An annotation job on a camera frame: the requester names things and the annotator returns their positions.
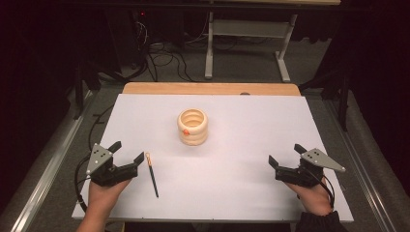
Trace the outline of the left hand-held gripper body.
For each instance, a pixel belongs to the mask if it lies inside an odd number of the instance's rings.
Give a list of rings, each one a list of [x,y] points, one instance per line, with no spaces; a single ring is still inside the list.
[[[110,153],[108,149],[100,144],[93,146],[86,168],[86,174],[92,182],[101,187],[113,187],[138,175],[138,166],[133,162],[123,166],[116,166],[113,163],[113,155],[114,153]]]

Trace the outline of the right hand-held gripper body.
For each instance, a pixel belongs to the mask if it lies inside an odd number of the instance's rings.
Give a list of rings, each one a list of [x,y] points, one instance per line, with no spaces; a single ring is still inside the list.
[[[278,165],[275,173],[276,179],[279,181],[304,188],[312,188],[321,183],[324,177],[324,168],[339,172],[346,171],[338,162],[321,150],[314,148],[300,155],[298,167],[290,168]]]

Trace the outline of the dark pencil with wooden end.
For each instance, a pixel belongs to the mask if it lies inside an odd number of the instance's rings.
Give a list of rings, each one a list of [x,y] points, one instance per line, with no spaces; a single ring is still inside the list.
[[[148,163],[148,167],[149,167],[150,176],[151,176],[151,180],[152,180],[155,195],[156,195],[157,198],[159,198],[160,196],[159,196],[159,192],[158,192],[157,182],[156,182],[156,178],[155,178],[155,173],[154,173],[150,153],[145,153],[145,157],[146,157],[146,160],[147,160],[147,163]]]

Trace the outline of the cream ribbed pen holder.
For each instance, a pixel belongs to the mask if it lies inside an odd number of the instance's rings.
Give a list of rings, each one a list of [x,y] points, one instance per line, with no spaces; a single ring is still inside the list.
[[[180,140],[189,146],[203,144],[208,138],[208,116],[197,108],[181,112],[177,118]]]

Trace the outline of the person's left hand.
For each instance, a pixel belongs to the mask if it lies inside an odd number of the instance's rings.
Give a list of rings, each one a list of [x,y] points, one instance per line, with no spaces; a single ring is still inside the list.
[[[89,185],[87,215],[108,217],[121,193],[131,180],[123,181],[113,187],[101,187],[94,182]]]

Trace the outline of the person's right hand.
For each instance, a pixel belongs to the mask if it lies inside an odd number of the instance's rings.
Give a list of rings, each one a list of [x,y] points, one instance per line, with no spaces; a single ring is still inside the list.
[[[299,196],[308,213],[324,217],[333,211],[328,192],[320,185],[312,188],[304,188],[289,183],[286,183],[286,185]]]

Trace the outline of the white table board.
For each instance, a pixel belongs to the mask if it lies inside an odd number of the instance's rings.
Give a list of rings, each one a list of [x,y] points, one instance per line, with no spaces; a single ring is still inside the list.
[[[177,118],[189,108],[209,120],[198,146],[179,137]],[[160,196],[145,161],[110,215],[126,221],[296,221],[303,206],[276,180],[268,158],[295,167],[295,144],[324,147],[307,100],[284,96],[121,94],[101,144],[116,141],[117,165],[150,153]]]

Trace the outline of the black metal stand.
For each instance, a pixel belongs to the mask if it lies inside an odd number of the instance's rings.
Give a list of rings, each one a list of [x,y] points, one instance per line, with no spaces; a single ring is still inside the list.
[[[101,83],[98,78],[98,72],[95,64],[90,61],[81,61],[78,63],[74,72],[74,99],[75,99],[75,114],[74,119],[77,120],[85,108],[85,90],[99,91]]]
[[[350,70],[334,70],[318,75],[298,86],[300,92],[309,88],[322,87],[321,97],[323,100],[338,98],[337,121],[344,131],[347,131],[346,115],[350,74]]]

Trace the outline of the dark computer tower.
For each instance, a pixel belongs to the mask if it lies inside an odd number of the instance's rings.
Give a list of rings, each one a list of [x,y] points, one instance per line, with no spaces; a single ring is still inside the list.
[[[125,9],[106,10],[108,27],[122,73],[141,67],[147,57],[146,29]]]

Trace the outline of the metal floor rail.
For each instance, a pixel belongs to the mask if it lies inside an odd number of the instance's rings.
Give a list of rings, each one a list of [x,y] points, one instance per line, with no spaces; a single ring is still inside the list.
[[[370,180],[364,164],[362,163],[359,154],[354,147],[352,139],[348,134],[348,131],[344,130],[339,123],[336,107],[331,101],[324,101],[324,105],[330,113],[331,118],[337,127],[338,133],[341,135],[343,144],[347,149],[348,157],[353,165],[353,170],[364,192],[366,201],[377,220],[378,226],[382,232],[396,232],[395,225],[392,222],[384,203],[382,202],[380,194],[376,190],[373,182]]]
[[[31,194],[16,218],[10,232],[26,232],[29,229],[42,207],[75,135],[83,122],[83,114],[89,109],[95,96],[95,91],[88,90],[85,93],[82,110],[77,109],[76,104],[73,103],[69,113],[47,142],[39,156],[40,161],[31,168],[31,172],[39,174],[39,177],[34,182],[34,188],[31,190]]]

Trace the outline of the white metal desk frame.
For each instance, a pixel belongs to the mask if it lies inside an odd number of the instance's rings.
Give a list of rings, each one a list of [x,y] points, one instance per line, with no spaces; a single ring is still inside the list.
[[[284,56],[289,45],[298,16],[293,14],[288,21],[249,21],[234,19],[214,19],[214,13],[208,13],[208,39],[205,59],[206,79],[213,77],[214,65],[214,36],[251,37],[281,39],[279,50],[275,51],[275,57],[282,82],[290,82],[290,76],[284,61]]]

